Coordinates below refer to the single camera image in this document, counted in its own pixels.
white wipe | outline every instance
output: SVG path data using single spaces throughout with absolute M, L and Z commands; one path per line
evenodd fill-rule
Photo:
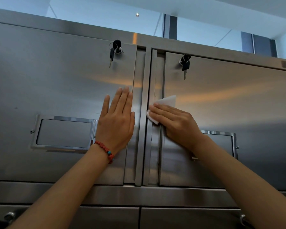
M 176 96 L 169 96 L 169 97 L 166 97 L 166 98 L 157 100 L 157 101 L 155 101 L 155 103 L 158 103 L 158 104 L 166 104 L 166 105 L 168 105 L 168 106 L 175 107 L 175 106 L 176 106 Z M 146 116 L 147 116 L 147 118 L 150 119 L 150 120 L 151 120 L 152 122 L 154 122 L 155 124 L 159 124 L 158 121 L 152 119 L 152 118 L 149 116 L 149 112 L 150 112 L 150 110 L 147 110 L 147 111 L 146 111 Z

hanging key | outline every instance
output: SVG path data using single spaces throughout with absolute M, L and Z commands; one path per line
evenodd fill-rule
M 109 68 L 111 67 L 111 63 L 112 63 L 112 61 L 113 61 L 113 57 L 114 57 L 114 49 L 111 48 L 111 49 L 110 49 L 110 64 L 109 64 Z
M 190 68 L 190 60 L 186 61 L 185 63 L 183 63 L 182 65 L 182 70 L 184 71 L 184 76 L 183 76 L 183 79 L 186 78 L 186 73 L 187 73 L 187 70 Z

red beaded bracelet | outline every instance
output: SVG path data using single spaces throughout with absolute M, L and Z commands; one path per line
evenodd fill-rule
M 98 144 L 108 154 L 109 164 L 112 164 L 114 161 L 114 155 L 109 151 L 109 149 L 103 143 L 97 140 L 94 143 Z

white ceiling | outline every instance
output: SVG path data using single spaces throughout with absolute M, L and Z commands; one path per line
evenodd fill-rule
M 278 0 L 111 1 L 269 38 L 286 32 L 286 2 Z

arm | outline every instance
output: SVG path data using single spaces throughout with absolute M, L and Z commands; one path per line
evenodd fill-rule
M 96 140 L 115 155 L 129 142 L 134 128 L 131 112 L 132 93 L 129 88 L 118 89 L 109 109 L 109 96 L 104 100 L 98 122 Z M 108 165 L 108 155 L 94 144 L 87 153 L 44 195 L 42 195 L 9 228 L 68 228 L 69 224 L 93 186 Z
M 166 126 L 168 137 L 186 147 L 225 185 L 257 229 L 286 229 L 286 197 L 200 132 L 190 113 L 154 104 L 150 117 Z

